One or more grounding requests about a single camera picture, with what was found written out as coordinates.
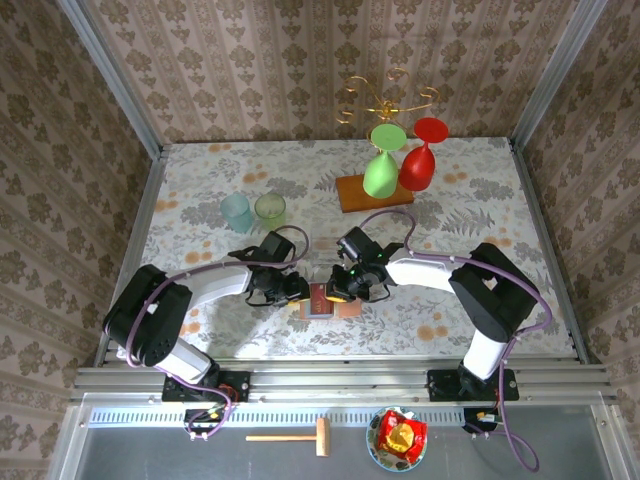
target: wall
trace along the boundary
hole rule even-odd
[[[454,136],[507,136],[575,0],[92,0],[91,16],[165,143],[362,137],[343,79],[386,97],[385,72],[437,87]],[[367,95],[367,105],[371,96]],[[412,125],[419,114],[404,119]]]
[[[525,155],[640,452],[640,2],[608,2]]]
[[[0,479],[44,478],[149,159],[71,24],[0,2]]]

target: red snack bag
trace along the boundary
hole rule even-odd
[[[416,462],[427,440],[427,424],[405,418],[389,410],[380,422],[378,450],[408,461]]]

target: translucent cup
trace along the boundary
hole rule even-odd
[[[275,230],[284,225],[287,204],[277,193],[262,195],[255,205],[256,215],[266,230]]]
[[[247,233],[253,225],[249,200],[240,193],[234,193],[222,200],[220,212],[234,232]]]

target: bowl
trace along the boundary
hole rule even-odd
[[[425,438],[424,447],[422,448],[418,459],[414,463],[409,463],[402,458],[396,457],[386,450],[378,450],[378,433],[380,431],[380,423],[382,422],[383,417],[388,411],[394,411],[406,418],[417,419],[417,415],[414,412],[404,407],[387,407],[379,410],[373,416],[373,418],[369,422],[369,426],[367,427],[365,436],[365,439],[367,441],[367,450],[369,450],[369,455],[371,455],[373,461],[385,470],[394,473],[409,472],[420,464],[420,462],[424,458],[425,453],[427,453],[427,439]]]

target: wooden hammer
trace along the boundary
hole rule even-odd
[[[329,419],[319,418],[315,435],[247,435],[247,442],[304,442],[316,441],[316,456],[329,456]]]

